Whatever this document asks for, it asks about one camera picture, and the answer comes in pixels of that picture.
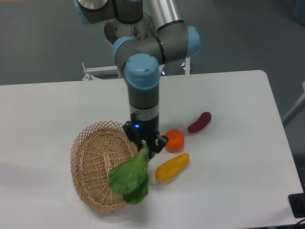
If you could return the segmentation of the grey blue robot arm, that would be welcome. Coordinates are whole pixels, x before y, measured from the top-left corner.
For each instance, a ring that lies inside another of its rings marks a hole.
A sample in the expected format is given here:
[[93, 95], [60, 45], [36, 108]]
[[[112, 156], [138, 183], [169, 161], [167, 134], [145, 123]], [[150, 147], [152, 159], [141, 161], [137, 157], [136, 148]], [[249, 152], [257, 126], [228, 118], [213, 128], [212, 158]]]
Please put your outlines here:
[[168, 138], [159, 133], [159, 67], [196, 55], [201, 48], [197, 29], [187, 26], [175, 0], [150, 0], [153, 27], [139, 35], [135, 27], [144, 24], [141, 0], [77, 0], [75, 7], [84, 23], [116, 19], [116, 41], [112, 56], [128, 88], [131, 118], [123, 130], [149, 156], [159, 153]]

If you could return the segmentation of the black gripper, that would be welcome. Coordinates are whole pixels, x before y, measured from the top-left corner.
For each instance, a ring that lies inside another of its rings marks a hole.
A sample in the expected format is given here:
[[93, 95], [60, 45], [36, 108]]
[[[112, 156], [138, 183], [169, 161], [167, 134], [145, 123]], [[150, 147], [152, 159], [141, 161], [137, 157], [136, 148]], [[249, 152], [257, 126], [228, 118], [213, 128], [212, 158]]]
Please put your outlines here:
[[169, 142], [168, 137], [159, 134], [158, 123], [158, 115], [143, 121], [136, 114], [131, 114], [131, 121], [127, 121], [122, 127], [129, 141], [134, 142], [138, 149], [142, 148], [142, 140], [147, 142], [150, 159], [160, 153]]

